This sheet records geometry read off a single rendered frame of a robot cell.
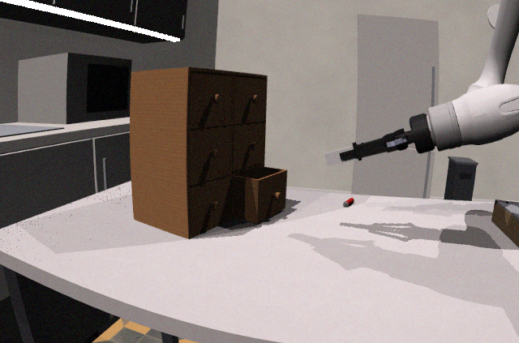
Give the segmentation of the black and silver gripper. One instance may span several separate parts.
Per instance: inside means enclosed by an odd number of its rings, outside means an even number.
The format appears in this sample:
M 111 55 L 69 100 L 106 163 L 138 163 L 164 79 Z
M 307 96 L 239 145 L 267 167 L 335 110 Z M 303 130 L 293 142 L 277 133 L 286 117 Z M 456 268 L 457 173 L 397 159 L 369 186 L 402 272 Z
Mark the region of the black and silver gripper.
M 327 166 L 336 165 L 347 161 L 363 157 L 372 156 L 382 152 L 393 152 L 396 150 L 404 150 L 408 148 L 408 144 L 415 143 L 418 153 L 430 152 L 435 149 L 430 131 L 427 125 L 426 114 L 415 115 L 410 118 L 411 132 L 404 132 L 404 128 L 397 130 L 392 134 L 383 136 L 383 139 L 375 139 L 370 143 L 362 143 L 361 145 L 352 143 L 353 146 L 343 148 L 333 152 L 325 153 Z M 405 134 L 406 133 L 406 134 Z M 395 135 L 395 136 L 394 136 Z M 389 138 L 390 137 L 390 138 Z

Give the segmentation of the brown small chest of drawers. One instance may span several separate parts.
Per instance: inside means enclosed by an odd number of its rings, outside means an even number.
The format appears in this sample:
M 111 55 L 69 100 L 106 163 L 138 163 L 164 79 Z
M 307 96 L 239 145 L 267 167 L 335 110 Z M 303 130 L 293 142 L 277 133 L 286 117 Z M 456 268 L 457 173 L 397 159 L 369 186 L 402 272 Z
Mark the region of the brown small chest of drawers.
M 232 82 L 231 122 L 189 126 L 191 73 L 227 75 Z M 222 74 L 227 73 L 227 74 Z M 264 119 L 233 122 L 234 77 L 264 79 Z M 259 76 L 259 77 L 253 77 Z M 232 171 L 233 124 L 264 124 L 264 158 L 267 107 L 267 75 L 236 71 L 179 67 L 131 72 L 130 156 L 134 220 L 183 238 L 193 238 L 233 220 L 232 174 L 263 166 Z M 230 132 L 230 171 L 189 183 L 189 129 L 228 126 Z M 191 235 L 189 186 L 226 176 L 229 180 L 229 219 Z

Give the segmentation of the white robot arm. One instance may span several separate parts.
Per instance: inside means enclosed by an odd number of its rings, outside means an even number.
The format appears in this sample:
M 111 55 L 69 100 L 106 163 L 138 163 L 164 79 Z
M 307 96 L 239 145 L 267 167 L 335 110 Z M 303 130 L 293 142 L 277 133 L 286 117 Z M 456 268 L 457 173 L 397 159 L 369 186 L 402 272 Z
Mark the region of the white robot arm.
M 518 33 L 519 0 L 501 0 L 479 80 L 456 100 L 428 109 L 427 125 L 439 152 L 493 143 L 519 131 L 519 85 L 504 84 Z

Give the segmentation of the red battery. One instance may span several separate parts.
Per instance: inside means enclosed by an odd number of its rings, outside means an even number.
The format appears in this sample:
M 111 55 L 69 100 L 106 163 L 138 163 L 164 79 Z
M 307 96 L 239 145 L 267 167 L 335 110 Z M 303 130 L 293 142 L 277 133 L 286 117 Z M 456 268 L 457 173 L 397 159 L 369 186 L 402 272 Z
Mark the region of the red battery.
M 348 206 L 351 205 L 353 202 L 354 202 L 354 199 L 353 199 L 353 198 L 350 198 L 350 199 L 346 200 L 346 201 L 343 203 L 343 206 L 344 206 L 344 207 L 348 207 Z

